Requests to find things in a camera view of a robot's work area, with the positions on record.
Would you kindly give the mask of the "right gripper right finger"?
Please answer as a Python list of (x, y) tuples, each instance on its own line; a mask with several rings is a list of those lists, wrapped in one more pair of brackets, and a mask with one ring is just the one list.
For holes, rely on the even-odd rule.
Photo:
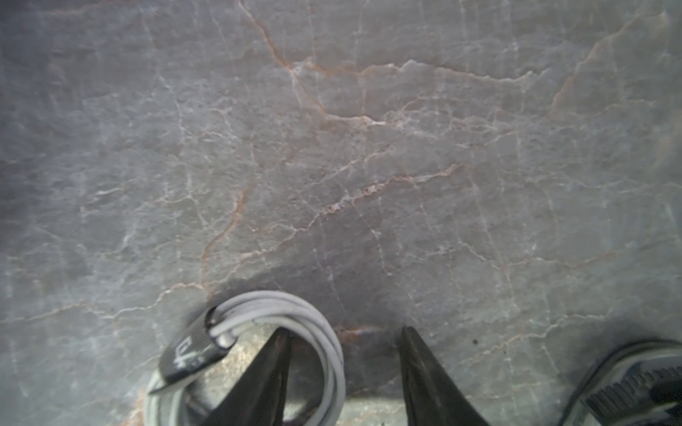
[(415, 328), (401, 330), (399, 355), (409, 426), (488, 426)]

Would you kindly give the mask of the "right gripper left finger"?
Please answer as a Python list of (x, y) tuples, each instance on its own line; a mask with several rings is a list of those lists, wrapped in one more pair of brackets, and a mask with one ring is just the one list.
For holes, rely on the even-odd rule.
[(231, 392), (202, 423), (281, 426), (290, 363), (291, 333), (278, 328)]

